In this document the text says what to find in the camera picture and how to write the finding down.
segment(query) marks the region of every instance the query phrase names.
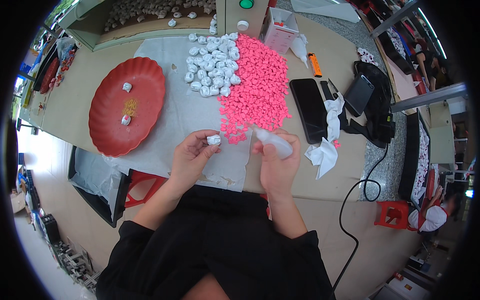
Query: black cable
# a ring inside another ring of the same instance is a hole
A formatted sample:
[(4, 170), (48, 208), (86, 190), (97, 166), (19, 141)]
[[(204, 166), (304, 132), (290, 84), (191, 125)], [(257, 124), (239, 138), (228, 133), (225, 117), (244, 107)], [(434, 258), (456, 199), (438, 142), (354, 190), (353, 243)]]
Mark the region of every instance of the black cable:
[[(340, 215), (338, 216), (338, 223), (340, 224), (340, 228), (342, 229), (343, 232), (345, 232), (346, 235), (348, 235), (349, 237), (351, 237), (354, 241), (355, 241), (355, 249), (353, 249), (353, 252), (352, 254), (350, 255), (350, 257), (348, 258), (348, 261), (347, 263), (345, 264), (345, 266), (343, 267), (342, 269), (342, 272), (340, 272), (340, 275), (338, 275), (338, 278), (336, 279), (335, 281), (335, 284), (333, 285), (333, 288), (332, 288), (332, 293), (330, 294), (330, 297), (328, 297), (328, 299), (332, 299), (332, 297), (334, 296), (335, 294), (335, 289), (338, 285), (338, 283), (340, 282), (340, 279), (342, 278), (343, 274), (345, 273), (345, 270), (347, 269), (348, 265), (350, 264), (350, 262), (352, 261), (353, 259), (353, 256), (355, 255), (355, 252), (357, 252), (357, 249), (359, 247), (359, 240), (354, 237), (353, 235), (351, 235), (350, 233), (348, 233), (344, 228), (343, 228), (343, 225), (342, 225), (342, 213), (343, 213), (343, 207), (345, 206), (345, 202), (347, 202), (347, 199), (348, 199), (348, 196), (350, 196), (350, 193), (353, 191), (353, 189), (359, 185), (360, 183), (362, 182), (365, 182), (365, 185), (363, 186), (363, 195), (365, 196), (365, 199), (368, 201), (368, 202), (373, 202), (375, 200), (378, 199), (378, 197), (380, 197), (380, 192), (382, 191), (382, 187), (380, 186), (380, 184), (378, 182), (376, 182), (375, 180), (371, 180), (369, 179), (370, 175), (372, 174), (373, 170), (375, 170), (375, 168), (385, 159), (385, 157), (387, 156), (387, 152), (388, 152), (388, 144), (387, 144), (387, 148), (385, 149), (385, 153), (384, 153), (384, 156), (382, 158), (380, 158), (379, 161), (377, 161), (377, 163), (375, 164), (375, 166), (373, 166), (373, 168), (370, 170), (370, 172), (368, 172), (368, 175), (365, 179), (363, 180), (360, 180), (358, 181), (357, 183), (355, 183), (352, 188), (350, 189), (350, 191), (348, 192), (347, 196), (345, 197), (345, 199), (343, 200), (343, 204), (342, 204), (342, 208), (340, 209)], [(366, 189), (367, 189), (367, 182), (374, 182), (378, 185), (378, 194), (377, 196), (373, 199), (373, 200), (370, 200), (368, 197), (367, 197), (367, 193), (366, 193)]]
[(378, 182), (376, 182), (375, 180), (371, 180), (371, 179), (363, 179), (363, 180), (360, 180), (360, 181), (358, 181), (357, 183), (355, 183), (355, 184), (352, 186), (352, 188), (350, 189), (350, 191), (348, 192), (348, 194), (347, 194), (347, 196), (345, 197), (345, 199), (343, 200), (342, 208), (340, 209), (340, 216), (338, 217), (338, 222), (340, 223), (340, 228), (342, 229), (342, 231), (345, 232), (346, 235), (348, 235), (349, 237), (351, 237), (351, 238), (355, 241), (355, 244), (356, 244), (356, 245), (355, 245), (355, 249), (353, 249), (352, 254), (351, 254), (350, 257), (348, 258), (347, 263), (346, 263), (345, 266), (343, 267), (342, 272), (340, 272), (340, 275), (338, 275), (338, 278), (336, 279), (335, 284), (333, 285), (332, 293), (330, 294), (330, 297), (328, 297), (328, 299), (332, 299), (332, 296), (334, 296), (334, 294), (335, 294), (335, 289), (336, 289), (336, 287), (337, 287), (340, 279), (342, 278), (343, 273), (345, 273), (345, 270), (347, 269), (348, 265), (349, 265), (350, 262), (352, 261), (352, 258), (353, 258), (353, 256), (355, 255), (355, 252), (357, 252), (357, 249), (358, 249), (358, 247), (359, 247), (359, 240), (358, 240), (356, 237), (354, 237), (353, 235), (351, 235), (350, 233), (348, 233), (348, 232), (343, 228), (343, 226), (342, 226), (343, 207), (345, 206), (345, 202), (347, 202), (347, 198), (348, 198), (348, 196), (350, 196), (350, 193), (353, 191), (353, 189), (354, 189), (357, 185), (359, 185), (360, 183), (362, 183), (362, 182), (368, 182), (368, 181), (374, 182), (374, 183), (376, 183), (376, 184), (378, 185), (378, 195), (377, 195), (377, 196), (375, 197), (375, 199), (373, 200), (373, 201), (375, 201), (375, 200), (380, 196), (381, 187), (380, 187), (380, 184), (379, 184)]
[[(365, 179), (370, 178), (370, 175), (372, 174), (373, 170), (375, 170), (375, 168), (378, 166), (378, 164), (380, 164), (380, 163), (382, 162), (382, 160), (385, 159), (385, 157), (387, 156), (387, 152), (388, 152), (388, 145), (389, 145), (389, 144), (387, 144), (387, 148), (385, 149), (384, 156), (383, 156), (382, 158), (380, 158), (379, 161), (377, 161), (377, 163), (375, 164), (375, 166), (373, 166), (373, 168), (370, 170), (370, 172), (368, 172), (368, 175), (367, 175), (367, 177), (365, 177)], [(368, 197), (367, 197), (367, 184), (365, 183), (365, 185), (363, 186), (363, 195), (365, 196), (365, 199), (366, 199), (368, 202), (373, 202), (373, 201), (377, 200), (378, 197), (380, 196), (380, 191), (378, 191), (378, 195), (375, 197), (375, 199), (373, 199), (373, 200), (368, 199)]]

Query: pink candy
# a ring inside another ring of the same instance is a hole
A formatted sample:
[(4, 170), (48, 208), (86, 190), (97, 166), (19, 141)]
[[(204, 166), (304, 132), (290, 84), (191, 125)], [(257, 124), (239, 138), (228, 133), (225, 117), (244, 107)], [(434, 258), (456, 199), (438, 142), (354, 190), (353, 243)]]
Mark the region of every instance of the pink candy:
[(247, 139), (248, 124), (272, 131), (282, 126), (284, 118), (292, 117), (284, 100), (288, 95), (286, 59), (259, 40), (243, 34), (239, 34), (237, 47), (240, 59), (235, 74), (241, 83), (230, 87), (228, 97), (217, 98), (224, 106), (219, 110), (227, 120), (221, 119), (221, 131), (226, 132), (224, 136), (229, 144)]

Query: hand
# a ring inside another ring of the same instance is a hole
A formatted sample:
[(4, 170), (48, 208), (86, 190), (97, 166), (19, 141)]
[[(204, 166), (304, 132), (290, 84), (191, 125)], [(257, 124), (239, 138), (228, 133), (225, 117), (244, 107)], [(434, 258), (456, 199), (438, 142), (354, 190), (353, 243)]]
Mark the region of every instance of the hand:
[(220, 153), (218, 145), (207, 144), (207, 136), (215, 134), (220, 132), (210, 129), (195, 131), (175, 147), (172, 173), (168, 182), (173, 186), (173, 190), (178, 192), (179, 198), (197, 182), (208, 159), (214, 153)]
[(269, 195), (291, 195), (293, 179), (300, 166), (300, 139), (280, 128), (275, 129), (273, 133), (289, 142), (293, 147), (293, 153), (285, 159), (280, 159), (275, 146), (272, 144), (263, 146), (262, 142), (257, 141), (253, 145), (252, 153), (262, 154), (260, 182)]
[(443, 187), (441, 185), (438, 186), (437, 190), (435, 191), (435, 195), (433, 195), (433, 197), (435, 199), (438, 199), (440, 198), (440, 196), (442, 195), (442, 192), (443, 192)]

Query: red plastic plate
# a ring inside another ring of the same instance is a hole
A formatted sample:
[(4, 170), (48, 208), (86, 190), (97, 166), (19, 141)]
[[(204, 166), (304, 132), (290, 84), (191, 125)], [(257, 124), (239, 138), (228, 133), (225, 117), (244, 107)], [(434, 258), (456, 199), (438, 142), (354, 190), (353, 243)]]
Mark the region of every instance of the red plastic plate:
[[(123, 84), (132, 85), (129, 93)], [(135, 149), (160, 117), (165, 95), (165, 77), (156, 61), (146, 57), (126, 60), (116, 66), (96, 89), (90, 106), (88, 127), (97, 150), (119, 157)], [(121, 124), (130, 115), (128, 126)]]

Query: black shirt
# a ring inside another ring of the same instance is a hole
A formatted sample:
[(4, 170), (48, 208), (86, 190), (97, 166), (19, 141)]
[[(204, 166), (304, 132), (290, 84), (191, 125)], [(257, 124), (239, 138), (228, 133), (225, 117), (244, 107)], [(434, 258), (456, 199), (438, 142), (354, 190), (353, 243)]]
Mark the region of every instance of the black shirt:
[(155, 231), (124, 222), (98, 299), (181, 299), (212, 273), (231, 300), (327, 299), (316, 231), (289, 239), (258, 194), (194, 186)]
[(435, 58), (435, 54), (429, 50), (420, 51), (418, 53), (412, 54), (410, 58), (412, 62), (416, 65), (419, 64), (417, 55), (419, 55), (420, 53), (423, 53), (425, 55), (425, 61), (423, 62), (423, 65), (425, 66), (425, 72), (427, 73), (427, 77), (428, 77), (427, 79), (430, 80), (432, 77), (437, 78), (438, 69), (436, 67), (432, 68), (432, 62), (433, 62), (433, 59)]

